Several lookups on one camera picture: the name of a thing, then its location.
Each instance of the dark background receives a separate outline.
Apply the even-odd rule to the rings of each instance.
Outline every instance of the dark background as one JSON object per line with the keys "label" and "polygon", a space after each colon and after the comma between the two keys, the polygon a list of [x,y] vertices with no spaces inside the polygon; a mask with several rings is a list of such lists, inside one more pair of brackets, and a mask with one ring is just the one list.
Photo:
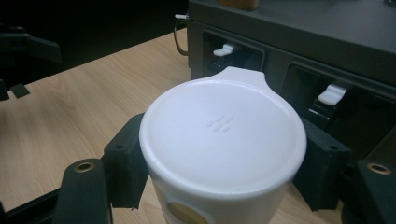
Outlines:
{"label": "dark background", "polygon": [[0,68],[0,79],[8,88],[27,84],[169,34],[187,9],[188,0],[1,0],[0,23],[56,42],[63,62],[17,53],[17,66]]}

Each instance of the white container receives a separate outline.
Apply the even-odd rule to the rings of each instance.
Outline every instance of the white container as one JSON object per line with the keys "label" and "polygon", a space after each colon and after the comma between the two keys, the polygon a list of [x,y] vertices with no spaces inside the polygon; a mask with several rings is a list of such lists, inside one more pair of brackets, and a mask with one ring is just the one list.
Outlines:
{"label": "white container", "polygon": [[234,67],[165,92],[139,137],[170,224],[269,222],[306,148],[300,118],[264,74]]}

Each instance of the white latch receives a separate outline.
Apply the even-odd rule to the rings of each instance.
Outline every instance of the white latch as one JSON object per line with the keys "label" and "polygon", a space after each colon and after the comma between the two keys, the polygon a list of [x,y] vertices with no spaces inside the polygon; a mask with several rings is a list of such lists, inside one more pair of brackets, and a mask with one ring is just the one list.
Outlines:
{"label": "white latch", "polygon": [[343,99],[347,89],[331,84],[318,99],[325,105],[336,105]]}
{"label": "white latch", "polygon": [[223,57],[223,56],[232,54],[232,53],[233,53],[233,46],[230,45],[230,44],[225,44],[225,45],[223,45],[223,48],[222,48],[222,49],[215,49],[215,50],[213,50],[213,53],[214,53],[216,56],[219,56],[219,57]]}

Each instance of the wooden table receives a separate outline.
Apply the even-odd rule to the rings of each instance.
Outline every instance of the wooden table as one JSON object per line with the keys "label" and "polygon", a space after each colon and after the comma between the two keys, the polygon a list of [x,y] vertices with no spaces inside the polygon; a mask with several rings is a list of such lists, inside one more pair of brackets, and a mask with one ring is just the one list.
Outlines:
{"label": "wooden table", "polygon": [[[186,30],[180,31],[186,48]],[[134,115],[190,79],[172,34],[26,85],[0,102],[0,201],[6,211],[61,186],[65,168],[103,149]],[[114,223],[165,223],[148,179],[140,208],[113,209]],[[271,223],[341,223],[340,208],[311,212],[291,188]]]}

